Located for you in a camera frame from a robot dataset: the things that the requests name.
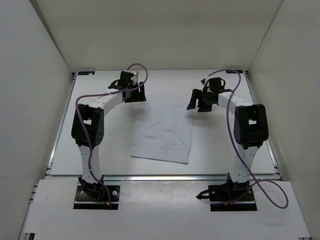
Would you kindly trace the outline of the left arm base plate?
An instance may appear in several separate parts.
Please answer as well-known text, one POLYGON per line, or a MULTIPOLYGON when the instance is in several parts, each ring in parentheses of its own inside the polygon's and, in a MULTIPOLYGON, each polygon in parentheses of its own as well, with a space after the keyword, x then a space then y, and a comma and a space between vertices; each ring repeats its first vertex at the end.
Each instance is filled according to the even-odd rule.
POLYGON ((76 210, 118 210, 120 200, 120 185, 107 185, 110 199, 104 187, 99 193, 85 189, 79 182, 75 192, 73 209, 76 210))

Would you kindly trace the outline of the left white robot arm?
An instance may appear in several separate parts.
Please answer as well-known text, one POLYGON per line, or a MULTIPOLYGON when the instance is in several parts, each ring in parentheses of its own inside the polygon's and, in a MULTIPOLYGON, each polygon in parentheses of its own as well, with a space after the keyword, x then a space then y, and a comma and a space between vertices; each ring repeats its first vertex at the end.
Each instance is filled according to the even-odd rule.
POLYGON ((137 70, 124 70, 109 85, 107 92, 82 95, 76 99, 71 137, 81 154, 83 174, 79 182, 93 199, 101 198, 105 192, 99 160, 105 116, 121 103, 145 102, 144 84, 139 81, 137 70))

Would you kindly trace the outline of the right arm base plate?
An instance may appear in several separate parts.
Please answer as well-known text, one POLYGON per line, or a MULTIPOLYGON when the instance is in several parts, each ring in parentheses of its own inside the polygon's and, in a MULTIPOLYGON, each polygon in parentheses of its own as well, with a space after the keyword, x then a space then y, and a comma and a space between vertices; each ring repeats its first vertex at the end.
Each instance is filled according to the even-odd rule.
POLYGON ((209 185, 196 198, 209 200, 211 212, 254 212, 257 204, 251 185, 247 181, 243 189, 234 189, 235 185, 226 182, 220 185, 209 185))

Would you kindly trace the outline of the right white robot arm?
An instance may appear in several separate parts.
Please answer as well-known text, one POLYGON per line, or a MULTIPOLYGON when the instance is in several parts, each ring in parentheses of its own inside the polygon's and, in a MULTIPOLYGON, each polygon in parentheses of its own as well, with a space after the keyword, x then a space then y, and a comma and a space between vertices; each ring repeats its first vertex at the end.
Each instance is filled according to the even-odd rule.
POLYGON ((266 108, 235 95, 235 90, 225 88, 220 77, 202 80, 203 89, 193 89, 188 110, 210 112, 212 105, 226 109, 227 128, 235 148, 236 160, 227 174, 224 195, 236 200, 249 188, 254 158, 269 137, 266 108))

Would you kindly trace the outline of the white skirt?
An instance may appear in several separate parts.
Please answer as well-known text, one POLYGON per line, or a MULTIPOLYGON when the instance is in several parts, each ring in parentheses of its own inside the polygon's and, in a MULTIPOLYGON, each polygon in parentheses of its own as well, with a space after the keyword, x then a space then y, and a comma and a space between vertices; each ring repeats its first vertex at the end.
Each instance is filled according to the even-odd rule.
POLYGON ((187 165, 192 125, 193 113, 182 107, 142 104, 134 123, 131 156, 187 165))

